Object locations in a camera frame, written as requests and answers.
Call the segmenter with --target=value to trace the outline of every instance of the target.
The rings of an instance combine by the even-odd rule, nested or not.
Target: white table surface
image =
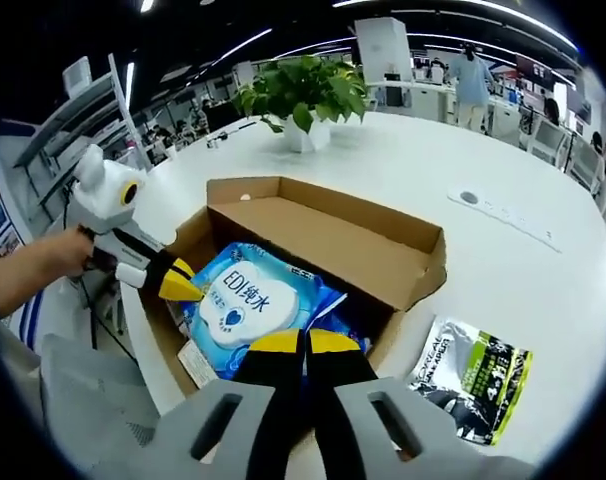
[[[161,241],[205,204],[207,180],[235,176],[286,175],[442,226],[447,282],[407,314],[378,374],[405,376],[435,313],[530,349],[529,378],[504,435],[479,450],[538,464],[590,406],[606,372],[606,227],[588,192],[558,170],[492,138],[382,113],[333,127],[330,145],[314,154],[288,152],[283,138],[257,124],[218,149],[198,141],[178,157],[150,172],[135,213]],[[460,188],[550,229],[562,253],[447,198]],[[136,292],[121,287],[132,345],[163,414],[184,397]],[[315,444],[290,460],[288,476],[324,478]]]

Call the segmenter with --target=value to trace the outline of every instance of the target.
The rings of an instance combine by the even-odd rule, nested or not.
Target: ceiling
[[[219,59],[268,28],[272,28],[269,34],[220,61],[199,81],[228,73],[240,61],[272,58],[306,45],[352,36],[355,20],[376,15],[404,21],[408,32],[481,41],[523,53],[556,69],[571,68],[574,61],[591,63],[599,67],[606,81],[606,15],[597,8],[586,9],[584,2],[500,2],[569,36],[580,47],[579,55],[526,21],[470,2],[379,0],[333,8],[337,1],[215,0],[202,6],[199,0],[155,0],[145,13],[140,12],[142,0],[41,0],[21,2],[16,8],[4,4],[7,12],[0,14],[0,30],[4,32],[0,40],[0,115],[32,123],[45,120],[65,101],[61,72],[83,55],[90,58],[94,77],[107,72],[109,53],[115,54],[123,76],[129,62],[136,64],[131,102],[131,110],[136,112],[161,92],[172,94],[185,88],[203,69],[201,65]],[[410,46],[416,48],[425,44],[456,47],[460,43],[410,37]],[[500,50],[486,48],[485,52],[513,60]],[[161,83],[166,74],[179,67],[189,68]]]

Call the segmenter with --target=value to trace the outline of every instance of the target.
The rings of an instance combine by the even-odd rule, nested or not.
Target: paper label
[[[197,387],[203,388],[210,381],[218,378],[199,347],[192,340],[183,345],[178,358]]]

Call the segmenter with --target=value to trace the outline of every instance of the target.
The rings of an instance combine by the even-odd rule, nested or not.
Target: green snack bag
[[[494,445],[512,415],[531,362],[527,350],[437,316],[406,382],[454,417],[459,437]]]

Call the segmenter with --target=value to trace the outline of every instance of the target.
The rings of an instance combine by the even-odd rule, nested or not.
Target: green leaves
[[[307,109],[306,104],[303,102],[297,103],[296,107],[294,107],[294,111],[292,112],[292,117],[294,118],[294,123],[296,123],[297,127],[303,130],[305,133],[310,133],[314,118]]]
[[[260,115],[274,132],[283,127],[273,124],[267,115],[283,120],[292,115],[296,125],[309,133],[315,111],[319,120],[337,122],[355,113],[365,115],[367,87],[354,68],[343,62],[305,56],[269,62],[252,86],[243,87],[232,100],[245,115]]]
[[[319,103],[316,106],[316,114],[319,117],[319,120],[323,121],[326,118],[330,118],[332,115],[332,109],[330,107],[328,107],[327,105],[323,105],[322,103]]]
[[[261,117],[261,121],[267,124],[268,127],[272,129],[274,133],[283,132],[283,127],[281,125],[277,125],[276,123],[272,123],[272,121],[267,117]]]
[[[350,108],[354,113],[356,113],[361,121],[363,121],[363,117],[365,116],[365,105],[363,104],[363,100],[358,95],[350,93],[347,97],[347,101],[350,104]]]

